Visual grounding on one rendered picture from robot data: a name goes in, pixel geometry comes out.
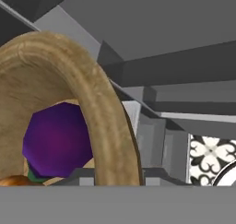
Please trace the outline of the white plate with black rim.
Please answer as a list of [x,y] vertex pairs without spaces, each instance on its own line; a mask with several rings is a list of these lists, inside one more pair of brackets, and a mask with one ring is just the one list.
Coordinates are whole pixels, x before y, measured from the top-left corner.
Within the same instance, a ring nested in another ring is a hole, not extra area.
[[236,160],[219,172],[214,179],[213,186],[236,186]]

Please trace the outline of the purple eggplant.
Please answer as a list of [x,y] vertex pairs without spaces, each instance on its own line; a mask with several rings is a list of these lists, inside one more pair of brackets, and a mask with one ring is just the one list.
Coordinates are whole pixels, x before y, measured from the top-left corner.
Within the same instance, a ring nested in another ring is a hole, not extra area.
[[36,182],[67,178],[92,158],[89,131],[78,105],[62,102],[32,114],[22,154]]

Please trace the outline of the brown chicken drumstick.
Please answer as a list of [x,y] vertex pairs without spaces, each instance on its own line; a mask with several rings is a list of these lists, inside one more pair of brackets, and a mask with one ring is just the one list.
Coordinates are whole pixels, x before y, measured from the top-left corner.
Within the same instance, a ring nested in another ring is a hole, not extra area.
[[35,183],[24,175],[12,175],[0,179],[0,186],[42,186],[42,183]]

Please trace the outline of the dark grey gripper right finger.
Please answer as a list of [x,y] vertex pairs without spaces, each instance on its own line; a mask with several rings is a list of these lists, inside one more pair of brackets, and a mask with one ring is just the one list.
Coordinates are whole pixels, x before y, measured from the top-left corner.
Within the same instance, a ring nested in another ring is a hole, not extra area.
[[143,179],[145,186],[187,186],[186,182],[172,178],[163,168],[144,168]]

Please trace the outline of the wooden bowl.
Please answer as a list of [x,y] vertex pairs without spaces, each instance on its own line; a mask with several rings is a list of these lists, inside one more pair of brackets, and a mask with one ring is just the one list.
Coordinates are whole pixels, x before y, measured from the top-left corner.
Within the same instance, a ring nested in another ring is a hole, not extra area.
[[31,115],[76,99],[85,117],[97,185],[141,185],[132,126],[105,72],[79,43],[49,31],[0,47],[0,178],[23,172],[21,143]]

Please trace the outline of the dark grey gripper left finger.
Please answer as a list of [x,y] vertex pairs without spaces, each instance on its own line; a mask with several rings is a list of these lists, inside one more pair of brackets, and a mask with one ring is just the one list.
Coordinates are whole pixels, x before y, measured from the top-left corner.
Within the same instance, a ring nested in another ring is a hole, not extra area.
[[94,169],[80,168],[74,170],[68,178],[53,183],[53,186],[94,186]]

